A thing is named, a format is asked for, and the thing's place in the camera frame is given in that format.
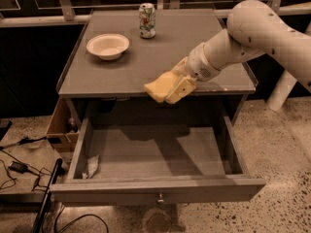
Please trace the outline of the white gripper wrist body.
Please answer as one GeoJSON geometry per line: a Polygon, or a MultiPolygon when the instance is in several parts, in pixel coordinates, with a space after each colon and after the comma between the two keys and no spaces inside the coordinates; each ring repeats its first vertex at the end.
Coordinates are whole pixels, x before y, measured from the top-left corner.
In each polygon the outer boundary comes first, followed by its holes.
{"type": "Polygon", "coordinates": [[[186,71],[193,78],[200,82],[208,82],[220,74],[220,71],[213,67],[204,52],[205,44],[201,43],[188,55],[186,71]]]}

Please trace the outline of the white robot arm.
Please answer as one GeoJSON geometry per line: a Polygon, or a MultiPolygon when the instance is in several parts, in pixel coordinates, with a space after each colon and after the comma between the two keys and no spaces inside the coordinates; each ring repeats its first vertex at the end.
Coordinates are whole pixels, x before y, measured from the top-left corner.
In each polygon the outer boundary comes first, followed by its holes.
{"type": "Polygon", "coordinates": [[[178,80],[165,101],[171,104],[189,95],[198,82],[217,77],[227,66],[266,53],[305,88],[311,84],[311,36],[289,27],[266,4],[246,0],[229,13],[226,28],[195,47],[174,67],[178,80]]]}

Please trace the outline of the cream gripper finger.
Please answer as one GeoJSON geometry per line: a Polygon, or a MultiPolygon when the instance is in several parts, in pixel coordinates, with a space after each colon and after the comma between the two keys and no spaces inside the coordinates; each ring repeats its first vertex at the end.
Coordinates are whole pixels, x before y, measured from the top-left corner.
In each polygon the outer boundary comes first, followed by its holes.
{"type": "Polygon", "coordinates": [[[176,73],[178,75],[183,75],[186,76],[188,74],[187,69],[186,69],[186,64],[187,64],[187,58],[184,57],[179,63],[177,63],[171,71],[173,73],[176,73]]]}
{"type": "Polygon", "coordinates": [[[169,104],[175,104],[186,97],[196,89],[196,79],[190,76],[180,77],[168,92],[165,101],[169,104]]]}

